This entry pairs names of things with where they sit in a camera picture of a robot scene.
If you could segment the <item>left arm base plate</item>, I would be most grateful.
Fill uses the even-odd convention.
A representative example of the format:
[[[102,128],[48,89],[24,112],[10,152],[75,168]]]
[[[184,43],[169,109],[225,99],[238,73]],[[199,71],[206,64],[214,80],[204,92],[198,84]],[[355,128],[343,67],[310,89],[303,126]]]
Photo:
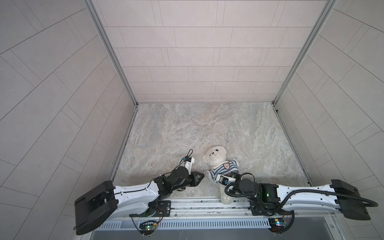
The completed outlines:
[[[130,214],[130,217],[149,218],[149,217],[169,217],[171,201],[153,201],[149,203],[149,208],[142,214]]]

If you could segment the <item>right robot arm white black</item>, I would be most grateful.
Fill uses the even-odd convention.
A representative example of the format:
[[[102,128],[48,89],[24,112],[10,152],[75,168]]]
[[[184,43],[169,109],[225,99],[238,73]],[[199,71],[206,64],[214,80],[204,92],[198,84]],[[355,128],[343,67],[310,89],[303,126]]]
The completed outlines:
[[[224,180],[225,194],[247,198],[255,216],[271,217],[297,210],[339,211],[347,219],[368,221],[368,208],[378,207],[375,201],[361,197],[358,188],[342,181],[315,187],[289,187],[257,183],[233,173]]]

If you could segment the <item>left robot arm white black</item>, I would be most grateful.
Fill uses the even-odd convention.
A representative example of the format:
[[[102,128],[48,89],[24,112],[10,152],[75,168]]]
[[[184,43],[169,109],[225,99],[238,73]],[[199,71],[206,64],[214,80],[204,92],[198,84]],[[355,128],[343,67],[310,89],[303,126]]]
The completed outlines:
[[[130,187],[114,186],[105,181],[75,200],[75,231],[85,235],[115,218],[168,217],[172,192],[196,187],[205,177],[185,167],[178,167],[169,176],[161,175],[148,184]]]

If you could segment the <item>blue white striped sweater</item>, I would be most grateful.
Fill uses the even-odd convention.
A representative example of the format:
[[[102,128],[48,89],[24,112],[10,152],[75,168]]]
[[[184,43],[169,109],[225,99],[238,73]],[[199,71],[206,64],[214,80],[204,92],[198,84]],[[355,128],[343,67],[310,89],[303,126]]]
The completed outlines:
[[[207,171],[208,177],[214,181],[218,174],[222,175],[228,175],[231,172],[238,172],[239,173],[239,163],[236,160],[232,161],[224,161],[220,163],[219,165],[213,167],[211,170]]]

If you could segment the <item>white teddy bear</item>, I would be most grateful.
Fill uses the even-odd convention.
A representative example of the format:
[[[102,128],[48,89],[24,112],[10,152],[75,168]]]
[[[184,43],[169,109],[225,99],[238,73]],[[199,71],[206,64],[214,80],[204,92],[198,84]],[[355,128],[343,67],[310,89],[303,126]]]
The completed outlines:
[[[236,160],[227,160],[227,150],[223,146],[214,146],[203,155],[211,169],[207,171],[208,178],[219,186],[221,201],[224,205],[234,202],[235,198],[225,193],[225,187],[235,182],[234,175],[239,173],[239,163]]]

